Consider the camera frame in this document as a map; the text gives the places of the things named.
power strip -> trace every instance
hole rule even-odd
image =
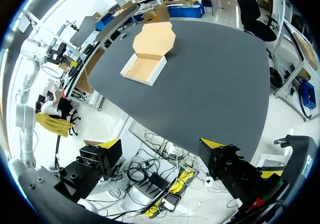
[[[214,179],[210,176],[209,173],[207,173],[207,174],[206,174],[206,179],[205,179],[204,186],[205,186],[205,187],[211,186],[213,181],[214,181]]]

octagonal cardboard lid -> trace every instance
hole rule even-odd
[[[164,56],[174,46],[176,38],[170,22],[147,23],[134,38],[133,48],[139,54]]]

blue storage box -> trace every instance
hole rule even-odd
[[[307,80],[302,81],[301,87],[301,97],[302,97],[302,103],[305,107],[309,109],[314,109],[316,104],[316,94],[315,94],[315,88],[312,84],[310,84]]]
[[[171,17],[201,18],[205,13],[203,4],[194,4],[199,7],[168,7]]]
[[[111,20],[113,19],[112,14],[106,14],[99,22],[96,23],[96,30],[101,31]]]
[[[144,18],[142,18],[142,15],[143,15],[143,13],[135,15],[135,16],[134,16],[135,20],[136,20],[137,22],[142,21],[142,20],[144,19]]]

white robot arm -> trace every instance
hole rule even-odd
[[[32,39],[26,39],[21,46],[21,54],[30,60],[27,74],[23,82],[22,90],[19,90],[16,99],[15,125],[20,127],[20,158],[27,168],[36,167],[36,159],[33,153],[33,133],[36,123],[36,112],[33,107],[26,105],[30,88],[38,76],[41,64],[47,62],[47,57],[52,47],[41,44]]]

gray table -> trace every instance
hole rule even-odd
[[[146,128],[194,154],[203,137],[238,146],[250,161],[269,103],[264,42],[217,24],[172,24],[174,48],[152,87],[120,76],[142,25],[113,42],[91,72],[90,85]]]

